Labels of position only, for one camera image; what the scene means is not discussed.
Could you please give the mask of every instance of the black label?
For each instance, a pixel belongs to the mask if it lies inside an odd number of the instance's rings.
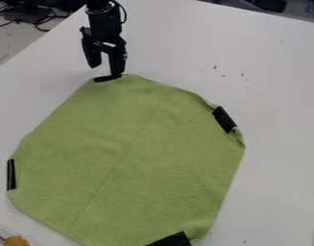
[[[235,122],[229,117],[226,111],[222,107],[218,107],[214,112],[217,122],[224,131],[228,134],[234,127],[236,127]]]
[[[7,190],[10,189],[16,189],[14,160],[7,161]]]
[[[147,246],[191,246],[185,232],[169,235]]]

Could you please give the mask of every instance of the green microfiber towel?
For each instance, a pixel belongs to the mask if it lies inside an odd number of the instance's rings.
[[[84,245],[144,246],[174,234],[194,244],[244,153],[216,108],[135,75],[89,81],[22,139],[9,198]]]

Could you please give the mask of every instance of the white tabletop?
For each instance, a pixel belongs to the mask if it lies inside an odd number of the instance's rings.
[[[247,150],[203,245],[305,246],[314,234],[314,24],[192,0],[131,0],[127,73],[222,105]],[[88,78],[73,14],[0,67],[0,222],[43,245],[69,239],[6,197],[8,156]]]

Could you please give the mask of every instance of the floor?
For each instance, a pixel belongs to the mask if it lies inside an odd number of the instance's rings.
[[[5,23],[4,17],[0,17],[0,23]],[[45,29],[57,26],[62,19],[52,20],[42,25]],[[11,59],[13,56],[28,47],[31,43],[44,36],[43,33],[35,28],[34,25],[27,23],[12,23],[0,28],[0,65]]]

